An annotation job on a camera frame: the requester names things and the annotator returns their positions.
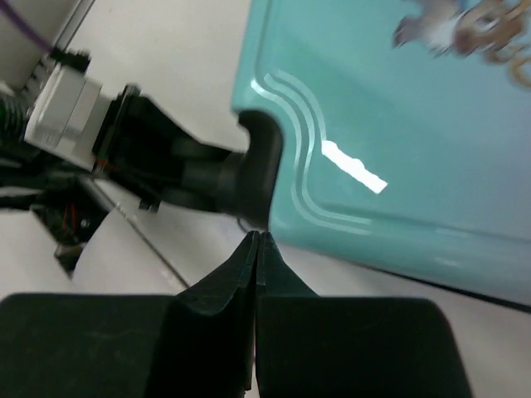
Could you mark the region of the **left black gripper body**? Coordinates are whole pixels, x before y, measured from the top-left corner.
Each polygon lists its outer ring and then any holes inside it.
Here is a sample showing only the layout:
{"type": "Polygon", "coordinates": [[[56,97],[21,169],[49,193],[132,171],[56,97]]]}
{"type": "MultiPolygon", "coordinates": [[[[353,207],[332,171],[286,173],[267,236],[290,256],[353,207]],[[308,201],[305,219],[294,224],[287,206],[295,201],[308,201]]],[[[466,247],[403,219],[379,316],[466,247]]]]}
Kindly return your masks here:
{"type": "Polygon", "coordinates": [[[93,146],[95,167],[154,210],[165,202],[220,212],[231,195],[242,152],[201,143],[136,85],[114,97],[93,146]]]}

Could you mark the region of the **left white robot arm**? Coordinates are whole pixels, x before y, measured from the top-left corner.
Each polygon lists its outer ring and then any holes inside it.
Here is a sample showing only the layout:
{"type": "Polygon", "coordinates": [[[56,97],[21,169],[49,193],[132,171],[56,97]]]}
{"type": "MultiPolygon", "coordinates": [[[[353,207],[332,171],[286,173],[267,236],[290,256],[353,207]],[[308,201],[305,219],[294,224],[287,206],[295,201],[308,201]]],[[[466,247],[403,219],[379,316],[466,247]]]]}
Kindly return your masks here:
{"type": "Polygon", "coordinates": [[[28,104],[1,97],[1,184],[56,190],[78,177],[117,184],[146,211],[162,204],[240,214],[244,154],[202,143],[129,85],[105,95],[60,74],[28,104]]]}

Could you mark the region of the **pink hard-shell suitcase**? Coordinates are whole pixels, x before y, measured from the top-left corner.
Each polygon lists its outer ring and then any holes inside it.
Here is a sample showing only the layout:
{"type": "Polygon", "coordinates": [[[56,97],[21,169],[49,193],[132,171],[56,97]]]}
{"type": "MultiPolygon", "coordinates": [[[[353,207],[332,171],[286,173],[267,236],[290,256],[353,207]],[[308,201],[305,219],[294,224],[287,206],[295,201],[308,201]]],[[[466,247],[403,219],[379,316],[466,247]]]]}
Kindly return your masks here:
{"type": "Polygon", "coordinates": [[[221,212],[529,311],[529,2],[253,1],[231,109],[221,212]]]}

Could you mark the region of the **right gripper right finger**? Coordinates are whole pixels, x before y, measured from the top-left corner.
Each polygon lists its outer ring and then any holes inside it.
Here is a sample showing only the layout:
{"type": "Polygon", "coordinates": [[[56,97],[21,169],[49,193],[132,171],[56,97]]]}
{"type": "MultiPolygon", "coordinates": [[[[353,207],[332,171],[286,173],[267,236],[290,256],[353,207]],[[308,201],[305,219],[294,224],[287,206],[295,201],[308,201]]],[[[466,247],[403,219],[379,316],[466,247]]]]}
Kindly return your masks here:
{"type": "Polygon", "coordinates": [[[263,397],[472,396],[435,303],[320,296],[268,233],[256,257],[256,378],[263,397]]]}

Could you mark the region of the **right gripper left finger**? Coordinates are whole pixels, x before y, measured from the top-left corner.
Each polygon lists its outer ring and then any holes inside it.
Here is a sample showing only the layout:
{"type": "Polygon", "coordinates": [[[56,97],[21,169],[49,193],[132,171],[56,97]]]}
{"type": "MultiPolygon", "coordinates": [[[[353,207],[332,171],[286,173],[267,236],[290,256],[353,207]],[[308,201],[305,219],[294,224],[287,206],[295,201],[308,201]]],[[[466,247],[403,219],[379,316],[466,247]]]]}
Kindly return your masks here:
{"type": "Polygon", "coordinates": [[[6,297],[2,396],[244,396],[259,239],[247,234],[223,264],[175,295],[6,297]]]}

